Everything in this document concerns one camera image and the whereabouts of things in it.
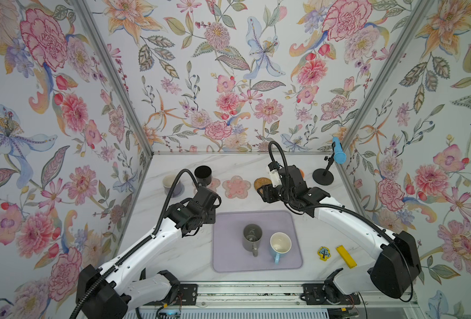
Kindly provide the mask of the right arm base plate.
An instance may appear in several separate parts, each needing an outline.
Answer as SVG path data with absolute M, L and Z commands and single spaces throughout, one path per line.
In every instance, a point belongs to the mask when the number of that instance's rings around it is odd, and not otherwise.
M 328 284 L 303 284 L 302 288 L 303 293 L 300 299 L 305 301 L 307 305 L 352 306 L 361 304 L 358 294 L 344 295 L 336 287 Z

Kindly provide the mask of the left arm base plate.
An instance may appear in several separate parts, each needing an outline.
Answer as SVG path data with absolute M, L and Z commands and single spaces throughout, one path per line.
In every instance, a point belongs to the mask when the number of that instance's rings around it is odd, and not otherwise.
M 195 306 L 198 297 L 197 284 L 175 284 L 162 299 L 156 302 L 159 306 Z

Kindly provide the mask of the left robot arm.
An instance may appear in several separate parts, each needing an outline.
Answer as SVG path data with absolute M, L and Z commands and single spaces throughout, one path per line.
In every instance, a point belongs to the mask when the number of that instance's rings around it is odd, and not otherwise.
M 180 282 L 169 271 L 143 280 L 139 276 L 168 245 L 215 223 L 221 203 L 216 192 L 203 186 L 192 198 L 165 203 L 157 224 L 139 242 L 100 267 L 88 266 L 80 272 L 76 307 L 70 317 L 124 318 L 147 303 L 172 301 Z

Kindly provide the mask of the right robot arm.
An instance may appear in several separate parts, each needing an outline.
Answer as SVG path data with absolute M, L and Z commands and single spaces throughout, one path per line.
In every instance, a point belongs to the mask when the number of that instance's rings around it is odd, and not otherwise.
M 404 293 L 413 291 L 421 265 L 412 235 L 379 227 L 347 209 L 321 188 L 307 187 L 296 166 L 284 168 L 270 164 L 267 172 L 271 182 L 258 188 L 264 202 L 282 202 L 295 213 L 327 223 L 372 258 L 367 265 L 338 268 L 323 281 L 330 302 L 336 303 L 341 295 L 356 292 L 379 291 L 392 299 L 401 299 Z

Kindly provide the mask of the pink flower coaster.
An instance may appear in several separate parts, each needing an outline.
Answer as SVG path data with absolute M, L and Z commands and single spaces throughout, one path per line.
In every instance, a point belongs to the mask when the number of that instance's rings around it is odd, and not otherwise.
M 228 199 L 246 199 L 251 183 L 242 179 L 239 175 L 235 175 L 231 179 L 224 181 L 222 187 Z
M 217 178 L 213 178 L 212 176 L 208 178 L 197 178 L 196 179 L 199 186 L 207 187 L 209 190 L 213 192 L 217 192 L 217 189 L 220 187 L 221 182 Z

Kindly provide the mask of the black mug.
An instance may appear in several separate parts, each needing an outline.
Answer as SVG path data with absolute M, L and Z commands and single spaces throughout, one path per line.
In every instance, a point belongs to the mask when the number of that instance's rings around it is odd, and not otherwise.
M 208 187 L 212 182 L 212 169 L 209 166 L 198 166 L 194 176 L 199 186 Z

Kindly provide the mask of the woven rattan coaster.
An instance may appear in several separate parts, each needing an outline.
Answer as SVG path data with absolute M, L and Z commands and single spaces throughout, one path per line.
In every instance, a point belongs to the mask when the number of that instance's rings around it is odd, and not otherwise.
M 269 178 L 258 178 L 254 181 L 254 189 L 259 190 L 262 186 L 271 185 L 272 181 Z

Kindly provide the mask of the purple mug white inside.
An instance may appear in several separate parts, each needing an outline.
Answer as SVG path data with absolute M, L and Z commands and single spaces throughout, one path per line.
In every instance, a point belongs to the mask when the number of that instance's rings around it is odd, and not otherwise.
M 169 193 L 172 194 L 172 198 L 179 197 L 184 192 L 184 185 L 179 180 L 175 187 L 173 187 L 174 181 L 176 176 L 175 175 L 167 175 L 162 180 L 162 186 L 164 188 L 164 193 L 168 195 Z

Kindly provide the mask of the grey mug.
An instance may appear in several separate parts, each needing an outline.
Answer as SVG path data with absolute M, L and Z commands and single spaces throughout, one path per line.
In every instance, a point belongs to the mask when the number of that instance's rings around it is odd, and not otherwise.
M 249 224 L 243 229 L 243 248 L 251 252 L 253 257 L 258 257 L 259 246 L 263 237 L 262 228 L 256 224 Z

